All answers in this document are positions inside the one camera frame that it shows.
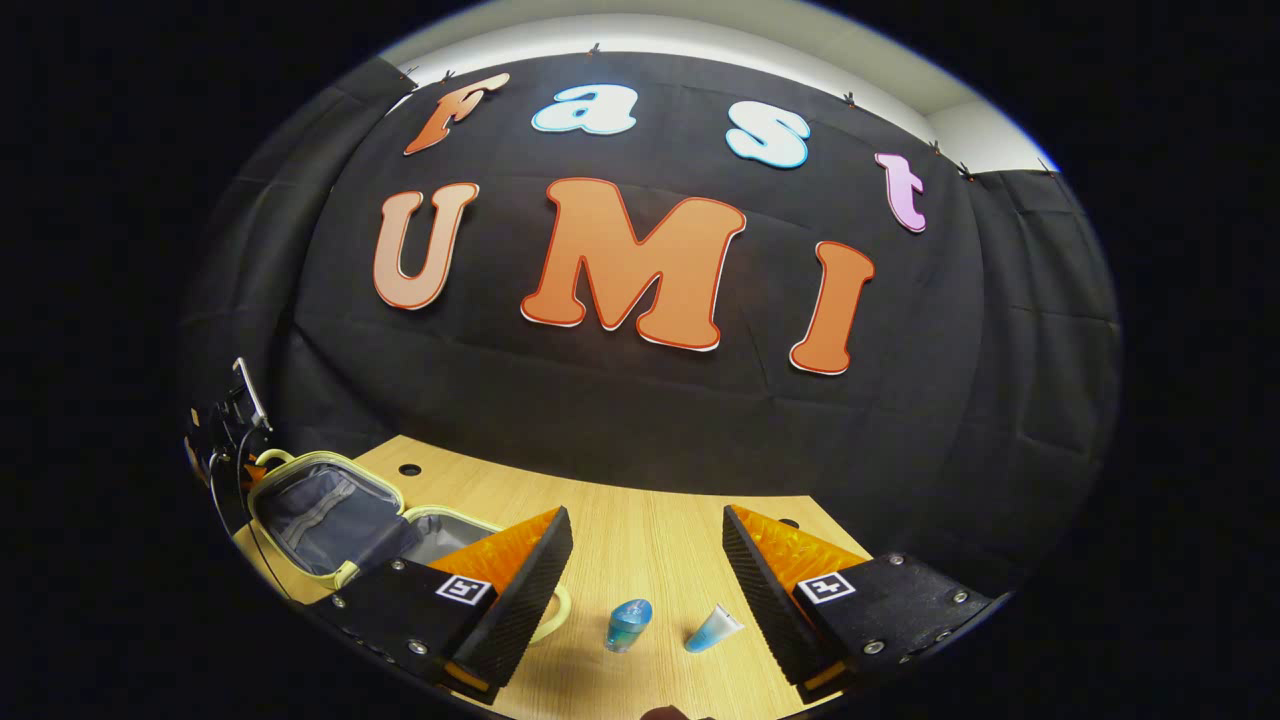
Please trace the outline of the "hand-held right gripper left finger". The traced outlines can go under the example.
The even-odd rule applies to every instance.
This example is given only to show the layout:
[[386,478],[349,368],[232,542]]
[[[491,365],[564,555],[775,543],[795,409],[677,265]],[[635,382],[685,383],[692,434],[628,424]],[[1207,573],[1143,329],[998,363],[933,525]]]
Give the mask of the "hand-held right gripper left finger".
[[317,620],[424,685],[489,705],[536,634],[572,547],[559,506],[428,564],[389,557],[320,601]]

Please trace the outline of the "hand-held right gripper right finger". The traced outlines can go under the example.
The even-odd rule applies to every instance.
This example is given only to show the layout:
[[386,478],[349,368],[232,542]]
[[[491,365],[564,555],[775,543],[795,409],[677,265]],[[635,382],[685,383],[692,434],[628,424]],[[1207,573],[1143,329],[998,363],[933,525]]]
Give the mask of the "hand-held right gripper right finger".
[[732,503],[722,546],[804,701],[860,694],[910,673],[1011,597],[982,594],[909,553],[869,559]]

